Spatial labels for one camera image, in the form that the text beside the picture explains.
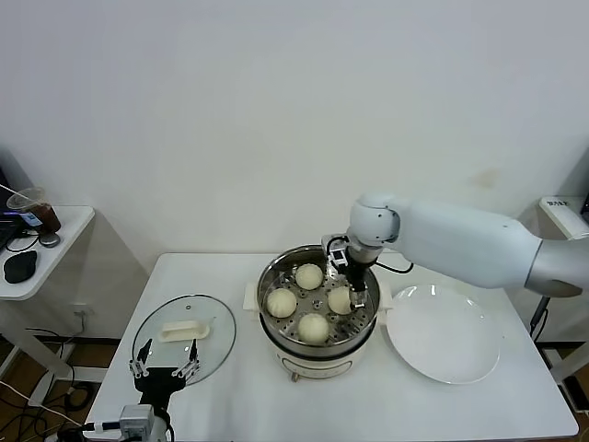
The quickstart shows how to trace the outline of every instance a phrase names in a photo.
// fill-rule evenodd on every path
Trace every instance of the pot handle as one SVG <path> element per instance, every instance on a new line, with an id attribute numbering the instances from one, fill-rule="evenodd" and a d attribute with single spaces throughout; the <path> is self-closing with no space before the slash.
<path id="1" fill-rule="evenodd" d="M 248 311 L 253 311 L 257 313 L 258 309 L 258 301 L 256 299 L 256 293 L 258 292 L 258 285 L 256 283 L 247 283 L 246 284 L 246 294 L 243 297 L 243 309 Z"/>
<path id="2" fill-rule="evenodd" d="M 387 325 L 387 310 L 393 308 L 393 296 L 390 285 L 385 281 L 378 281 L 378 290 L 380 291 L 380 304 L 376 313 L 376 324 Z"/>

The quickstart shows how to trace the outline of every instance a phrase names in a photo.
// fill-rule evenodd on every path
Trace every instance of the plastic cup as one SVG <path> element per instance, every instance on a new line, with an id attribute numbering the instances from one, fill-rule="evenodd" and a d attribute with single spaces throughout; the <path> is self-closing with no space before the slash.
<path id="1" fill-rule="evenodd" d="M 52 205 L 47 203 L 45 190 L 42 187 L 31 187 L 18 193 L 27 198 L 12 195 L 6 201 L 6 206 L 17 212 L 29 226 L 41 235 L 55 233 L 62 227 Z"/>

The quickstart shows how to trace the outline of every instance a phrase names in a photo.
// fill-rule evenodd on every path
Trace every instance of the white plate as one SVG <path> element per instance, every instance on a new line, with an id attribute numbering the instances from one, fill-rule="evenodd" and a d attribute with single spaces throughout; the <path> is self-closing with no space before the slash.
<path id="1" fill-rule="evenodd" d="M 499 333 L 477 304 L 440 285 L 399 292 L 387 312 L 388 336 L 405 361 L 425 376 L 469 384 L 499 361 Z"/>

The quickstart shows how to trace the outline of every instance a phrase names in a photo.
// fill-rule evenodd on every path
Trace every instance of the white table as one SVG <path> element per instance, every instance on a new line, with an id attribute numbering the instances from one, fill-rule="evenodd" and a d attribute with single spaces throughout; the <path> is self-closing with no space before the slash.
<path id="1" fill-rule="evenodd" d="M 444 283 L 475 298 L 497 322 L 501 359 L 481 382 L 452 386 L 413 370 L 375 330 L 363 360 L 332 379 L 290 381 L 273 360 L 251 312 L 242 310 L 246 284 L 273 255 L 166 254 L 157 261 L 87 418 L 117 421 L 137 403 L 128 362 L 143 320 L 187 294 L 223 300 L 234 312 L 237 339 L 212 376 L 172 395 L 168 411 L 177 441 L 481 440 L 571 436 L 578 426 L 524 325 L 502 290 L 483 290 L 422 268 L 407 275 L 376 269 L 393 292 Z M 382 262 L 402 268 L 397 254 Z M 118 431 L 86 436 L 115 440 Z"/>
<path id="2" fill-rule="evenodd" d="M 30 249 L 36 250 L 38 257 L 35 274 L 29 280 L 19 284 L 10 284 L 4 279 L 3 271 L 2 278 L 0 278 L 0 301 L 23 301 L 33 297 L 94 217 L 94 209 L 87 206 L 55 206 L 53 209 L 62 224 L 62 228 L 58 232 L 62 241 L 52 249 L 41 246 L 39 242 Z M 15 239 L 10 243 L 10 247 L 18 250 L 26 247 L 30 242 L 30 238 Z M 4 269 L 6 260 L 14 255 L 15 253 L 2 250 L 0 252 L 0 268 Z M 62 359 L 66 359 L 74 347 L 66 345 L 62 358 L 57 356 L 37 340 L 30 331 L 23 328 L 17 315 L 13 313 L 10 302 L 3 302 L 0 305 L 0 333 L 15 346 L 0 366 L 0 376 L 10 366 L 18 350 L 27 353 L 48 369 L 48 374 L 39 382 L 31 395 L 32 402 L 30 404 L 42 401 L 46 392 L 51 388 L 53 374 L 57 379 L 71 379 L 71 368 Z M 82 367 L 75 368 L 76 378 L 78 380 L 99 380 L 103 377 L 103 374 L 100 375 L 94 370 L 88 373 L 86 371 Z"/>

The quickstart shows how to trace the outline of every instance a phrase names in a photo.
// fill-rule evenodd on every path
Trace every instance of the computer mouse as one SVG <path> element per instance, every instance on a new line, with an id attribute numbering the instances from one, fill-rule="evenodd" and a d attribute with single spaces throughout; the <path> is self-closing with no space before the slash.
<path id="1" fill-rule="evenodd" d="M 35 250 L 24 251 L 6 260 L 4 263 L 4 279 L 10 284 L 22 283 L 35 274 L 36 268 L 37 252 Z"/>

